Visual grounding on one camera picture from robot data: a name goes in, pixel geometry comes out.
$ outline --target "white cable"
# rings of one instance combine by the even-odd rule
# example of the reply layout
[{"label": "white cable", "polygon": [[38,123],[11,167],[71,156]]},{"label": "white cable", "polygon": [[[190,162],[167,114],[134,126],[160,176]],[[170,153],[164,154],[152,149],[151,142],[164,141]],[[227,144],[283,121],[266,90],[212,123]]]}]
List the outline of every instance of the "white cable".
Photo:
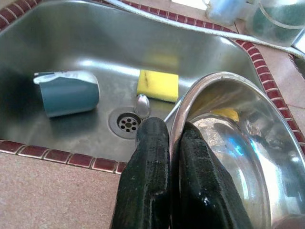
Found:
[{"label": "white cable", "polygon": [[178,28],[182,28],[182,29],[186,29],[186,30],[192,30],[192,31],[196,31],[196,32],[203,32],[206,34],[210,34],[210,35],[216,35],[216,36],[221,36],[221,37],[226,37],[226,38],[230,38],[230,39],[234,39],[234,40],[242,40],[245,42],[252,42],[255,44],[261,44],[261,45],[265,45],[265,46],[269,46],[278,50],[282,50],[284,52],[290,53],[300,59],[305,60],[305,54],[302,53],[301,51],[293,48],[293,47],[283,47],[283,46],[279,46],[279,45],[275,45],[275,44],[270,44],[264,41],[261,41],[257,38],[254,38],[252,36],[248,36],[248,35],[243,35],[243,34],[238,34],[238,33],[232,33],[232,32],[225,32],[225,31],[218,31],[218,30],[212,30],[212,29],[207,29],[207,28],[202,28],[202,27],[198,27],[198,26],[194,26],[194,25],[188,25],[188,24],[184,24],[184,23],[180,23],[177,21],[173,21],[170,19],[166,19],[163,17],[159,17],[156,15],[153,15],[151,13],[139,10],[133,6],[130,6],[128,4],[125,4],[123,2],[120,2],[119,0],[105,0],[106,2],[117,6],[119,8],[122,8],[128,12],[143,16],[145,18],[154,20],[154,21],[159,21],[168,25],[172,25]]}]

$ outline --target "sponge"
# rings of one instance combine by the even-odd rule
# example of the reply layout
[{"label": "sponge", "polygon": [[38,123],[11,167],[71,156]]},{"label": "sponge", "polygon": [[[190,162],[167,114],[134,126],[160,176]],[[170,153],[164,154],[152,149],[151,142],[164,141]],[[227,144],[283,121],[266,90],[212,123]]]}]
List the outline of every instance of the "sponge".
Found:
[{"label": "sponge", "polygon": [[178,81],[176,74],[141,70],[137,94],[175,103],[179,95]]}]

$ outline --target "red tile border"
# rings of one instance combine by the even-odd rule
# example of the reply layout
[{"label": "red tile border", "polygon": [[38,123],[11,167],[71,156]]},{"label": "red tile border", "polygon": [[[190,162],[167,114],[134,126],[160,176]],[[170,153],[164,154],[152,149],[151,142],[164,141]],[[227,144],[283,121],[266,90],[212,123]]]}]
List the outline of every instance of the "red tile border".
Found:
[{"label": "red tile border", "polygon": [[123,170],[125,169],[126,167],[126,163],[125,162],[119,162],[119,165],[115,171],[116,174],[121,174],[123,172]]},{"label": "red tile border", "polygon": [[68,165],[90,168],[93,159],[94,157],[89,155],[73,154],[68,161]]},{"label": "red tile border", "polygon": [[48,150],[48,148],[40,146],[26,146],[18,153],[18,155],[42,159]]},{"label": "red tile border", "polygon": [[0,18],[0,30],[3,30],[8,25],[9,24],[3,18]]},{"label": "red tile border", "polygon": [[33,8],[36,5],[35,0],[25,0],[25,1],[31,8]]},{"label": "red tile border", "polygon": [[20,6],[23,12],[30,10],[30,6],[24,0],[17,0],[15,3]]},{"label": "red tile border", "polygon": [[46,156],[43,159],[46,161],[53,161],[53,162],[66,164],[71,156],[72,153],[70,152],[52,149],[46,154]]},{"label": "red tile border", "polygon": [[[103,0],[94,0],[94,1],[109,4]],[[17,16],[17,18],[22,16],[25,12],[30,10],[32,7],[35,7],[40,2],[41,0],[17,0],[11,5],[7,6],[6,9],[0,10],[0,14],[1,14],[0,30],[3,30],[10,23],[12,23],[16,19],[15,16]],[[179,21],[182,23],[187,23],[198,27],[233,32],[228,28],[224,28],[220,25],[212,24],[210,22],[204,22],[194,18],[185,17],[183,15],[179,15],[176,13],[171,13],[168,11],[151,8],[148,6],[130,3],[125,0],[123,0],[122,2],[129,4],[135,8],[141,9],[143,11],[150,12],[152,14],[156,14],[173,21]],[[300,132],[299,127],[295,123],[273,79],[273,76],[271,75],[268,67],[266,66],[263,56],[261,55],[261,53],[255,47],[254,44],[239,40],[236,40],[235,42],[239,44],[241,48],[243,48],[248,53],[249,57],[254,62],[253,65],[261,80],[261,83],[265,89],[266,94],[273,101],[275,106],[279,108],[283,117],[287,119],[287,123],[293,130],[293,133],[296,139],[299,141],[301,149],[305,154],[305,138],[303,134]],[[0,140],[0,152],[14,154],[14,155],[18,154],[20,156],[27,156],[27,157],[38,158],[38,159],[43,159],[47,161],[58,162],[73,166],[91,168],[94,170],[100,170],[115,174],[121,174],[126,167],[126,163],[124,162],[116,162],[103,158],[94,158],[92,156],[83,155],[83,154],[72,154],[65,151],[60,151],[56,149],[47,149],[39,146],[25,146],[24,144],[21,143],[16,143],[6,140],[2,140],[2,141]]]},{"label": "red tile border", "polygon": [[114,173],[117,166],[118,162],[116,161],[97,158],[92,165],[92,169]]},{"label": "red tile border", "polygon": [[14,14],[7,9],[1,9],[0,15],[0,17],[2,17],[8,24],[11,24],[16,19]]},{"label": "red tile border", "polygon": [[14,16],[16,16],[16,18],[24,14],[17,5],[10,5],[7,7],[7,9],[10,10]]},{"label": "red tile border", "polygon": [[6,154],[17,154],[24,144],[11,141],[2,141],[0,142],[0,152]]}]

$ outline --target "red tile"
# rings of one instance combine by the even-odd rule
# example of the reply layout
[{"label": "red tile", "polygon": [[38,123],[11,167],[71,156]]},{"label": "red tile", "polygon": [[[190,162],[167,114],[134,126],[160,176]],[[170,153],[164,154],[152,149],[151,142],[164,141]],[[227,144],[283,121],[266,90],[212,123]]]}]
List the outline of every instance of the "red tile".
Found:
[{"label": "red tile", "polygon": [[254,47],[254,44],[252,44],[251,42],[246,42],[246,43],[243,44],[243,48],[245,50],[248,50],[248,49],[250,49],[252,47]]},{"label": "red tile", "polygon": [[303,151],[303,154],[305,155],[305,145],[300,145],[301,146],[301,149]]},{"label": "red tile", "polygon": [[26,11],[28,11],[30,9],[29,5],[27,3],[25,3],[25,1],[23,1],[23,0],[18,0],[15,3],[17,5],[19,5],[20,8],[22,8],[23,12],[26,12]]},{"label": "red tile", "polygon": [[183,16],[183,15],[178,15],[178,19],[177,19],[177,21],[178,22],[181,22],[181,23],[185,23],[185,21],[186,21],[186,17],[185,16]]},{"label": "red tile", "polygon": [[253,54],[256,54],[256,53],[260,53],[259,50],[258,50],[257,48],[251,49],[251,50],[248,51],[248,54],[249,54],[250,56],[252,56]]},{"label": "red tile", "polygon": [[9,5],[7,8],[10,9],[17,17],[23,14],[23,12],[16,5]]},{"label": "red tile", "polygon": [[186,24],[195,25],[195,19],[194,18],[186,18]]},{"label": "red tile", "polygon": [[158,15],[158,9],[156,9],[156,8],[150,8],[149,9],[149,13],[152,13],[152,14],[154,14],[154,15]]},{"label": "red tile", "polygon": [[256,69],[258,74],[269,73],[269,69],[267,66]]},{"label": "red tile", "polygon": [[164,10],[159,10],[159,16],[160,17],[163,17],[163,18],[166,18],[166,14],[167,14],[167,12],[166,11],[164,11]]},{"label": "red tile", "polygon": [[289,110],[280,110],[284,118],[292,118]]},{"label": "red tile", "polygon": [[0,18],[0,30],[7,27],[9,24],[2,18]]},{"label": "red tile", "polygon": [[84,168],[90,168],[91,161],[94,158],[92,156],[84,154],[74,154],[68,161],[69,165],[80,166]]},{"label": "red tile", "polygon": [[16,18],[15,16],[9,12],[7,9],[0,10],[0,14],[9,22],[13,22]]},{"label": "red tile", "polygon": [[176,17],[177,17],[177,14],[171,13],[171,12],[168,13],[168,19],[175,21]]},{"label": "red tile", "polygon": [[92,165],[92,169],[114,173],[117,165],[118,163],[116,161],[112,161],[104,158],[97,158]]},{"label": "red tile", "polygon": [[261,74],[259,77],[260,77],[262,83],[267,80],[273,80],[271,73]]},{"label": "red tile", "polygon": [[289,53],[288,56],[289,56],[289,58],[290,58],[292,61],[295,60],[295,56],[293,56],[292,54]]},{"label": "red tile", "polygon": [[3,141],[0,143],[0,152],[7,154],[16,154],[18,150],[23,146],[24,144],[21,143]]},{"label": "red tile", "polygon": [[222,30],[222,26],[214,24],[214,29],[215,30]]},{"label": "red tile", "polygon": [[244,43],[244,41],[241,41],[241,40],[236,40],[236,42],[239,44],[239,45],[242,45]]},{"label": "red tile", "polygon": [[226,27],[223,28],[223,31],[225,31],[225,32],[233,32],[232,30],[230,30],[230,29],[228,29]]},{"label": "red tile", "polygon": [[135,8],[138,8],[138,7],[139,7],[139,4],[133,3],[133,2],[132,2],[131,6],[132,6],[132,7],[135,7]]},{"label": "red tile", "polygon": [[213,28],[213,24],[206,21],[204,27],[208,28],[208,29],[212,29]]},{"label": "red tile", "polygon": [[258,68],[260,66],[266,65],[266,62],[264,60],[257,61],[254,63],[255,68]]},{"label": "red tile", "polygon": [[204,24],[204,21],[202,21],[202,20],[197,20],[196,21],[196,26],[199,26],[199,27],[203,27],[203,24]]},{"label": "red tile", "polygon": [[48,150],[48,148],[40,147],[40,146],[27,146],[23,148],[18,155],[20,156],[28,156],[33,158],[42,159],[45,152]]},{"label": "red tile", "polygon": [[44,160],[66,164],[72,153],[53,149],[47,153]]},{"label": "red tile", "polygon": [[270,99],[282,98],[282,95],[281,95],[281,93],[280,93],[278,90],[267,92],[267,96],[268,96]]},{"label": "red tile", "polygon": [[274,81],[269,81],[263,84],[263,87],[266,90],[272,89],[272,88],[277,88],[277,85]]},{"label": "red tile", "polygon": [[123,170],[126,168],[126,163],[125,162],[119,162],[118,167],[115,171],[116,174],[121,174]]},{"label": "red tile", "polygon": [[294,132],[294,135],[298,142],[305,142],[304,135],[301,132]]},{"label": "red tile", "polygon": [[300,130],[295,121],[288,120],[287,123],[292,130]]},{"label": "red tile", "polygon": [[273,101],[273,103],[277,108],[287,107],[286,103],[284,102],[284,99],[275,100]]},{"label": "red tile", "polygon": [[263,56],[261,54],[257,54],[257,55],[253,55],[251,57],[251,60],[254,62],[254,61],[257,61],[257,60],[263,60]]},{"label": "red tile", "polygon": [[34,0],[25,0],[28,4],[29,4],[29,6],[32,8],[32,7],[34,7],[34,6],[36,6],[36,2],[34,1]]},{"label": "red tile", "polygon": [[140,10],[148,12],[148,6],[140,6]]}]

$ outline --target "beige countertop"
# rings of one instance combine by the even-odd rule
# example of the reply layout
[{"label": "beige countertop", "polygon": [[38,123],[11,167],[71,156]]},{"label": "beige countertop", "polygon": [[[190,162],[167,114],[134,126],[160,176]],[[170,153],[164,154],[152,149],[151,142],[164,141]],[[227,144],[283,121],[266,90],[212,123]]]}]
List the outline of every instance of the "beige countertop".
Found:
[{"label": "beige countertop", "polygon": [[[132,1],[206,21],[203,11],[169,0]],[[10,2],[1,0],[0,8]],[[257,47],[305,133],[305,80],[287,53]],[[109,228],[119,175],[3,153],[0,165],[0,228]]]}]

